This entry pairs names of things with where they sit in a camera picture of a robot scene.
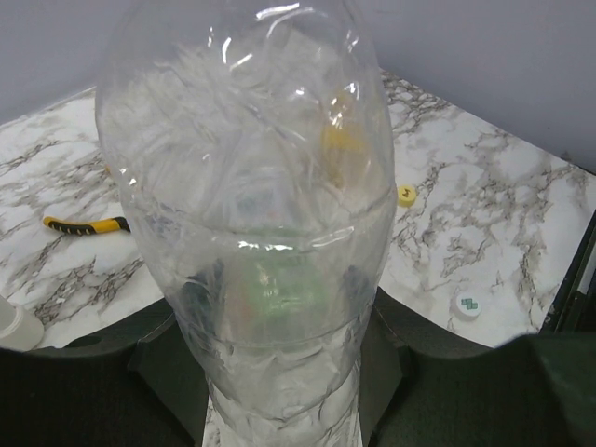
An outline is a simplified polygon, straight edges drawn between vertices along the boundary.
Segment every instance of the gray wall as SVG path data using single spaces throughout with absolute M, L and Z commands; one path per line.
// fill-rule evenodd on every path
M 359 2 L 384 68 L 596 170 L 594 0 Z M 130 3 L 0 0 L 0 122 L 92 86 Z

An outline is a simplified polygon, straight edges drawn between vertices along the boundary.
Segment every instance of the yellow bottle cap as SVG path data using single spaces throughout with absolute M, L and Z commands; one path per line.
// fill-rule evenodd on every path
M 401 207 L 410 208 L 417 197 L 415 188 L 410 184 L 403 184 L 398 188 L 398 205 Z

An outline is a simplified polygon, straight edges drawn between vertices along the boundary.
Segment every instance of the yellow object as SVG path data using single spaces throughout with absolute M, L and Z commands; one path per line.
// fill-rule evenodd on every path
M 366 169 L 368 148 L 362 129 L 354 122 L 354 98 L 340 91 L 329 109 L 330 122 L 321 135 L 323 166 L 336 188 L 345 187 L 348 178 L 358 178 Z
M 124 217 L 114 217 L 96 222 L 68 222 L 48 216 L 44 218 L 44 225 L 52 230 L 77 236 L 98 235 L 119 230 L 130 231 L 129 224 Z
M 416 189 L 409 184 L 404 184 L 398 188 L 398 205 L 401 207 L 410 208 L 417 197 Z

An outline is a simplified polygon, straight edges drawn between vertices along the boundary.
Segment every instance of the black and yellow handle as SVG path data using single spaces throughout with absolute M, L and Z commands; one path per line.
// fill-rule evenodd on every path
M 119 230 L 130 232 L 129 223 L 124 217 L 113 217 L 112 219 L 96 222 L 68 222 L 55 217 L 46 217 L 44 218 L 44 225 L 67 235 L 78 236 L 98 235 Z

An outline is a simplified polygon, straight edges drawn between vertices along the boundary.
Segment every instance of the marble countertop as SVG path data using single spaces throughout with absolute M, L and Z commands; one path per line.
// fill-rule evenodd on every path
M 596 209 L 596 179 L 384 74 L 398 209 L 381 287 L 452 332 L 499 345 L 539 330 Z M 46 215 L 121 215 L 104 169 L 93 91 L 0 128 L 0 294 L 34 311 L 41 346 L 63 346 L 161 298 L 124 232 L 69 237 Z M 474 321 L 454 298 L 480 301 Z

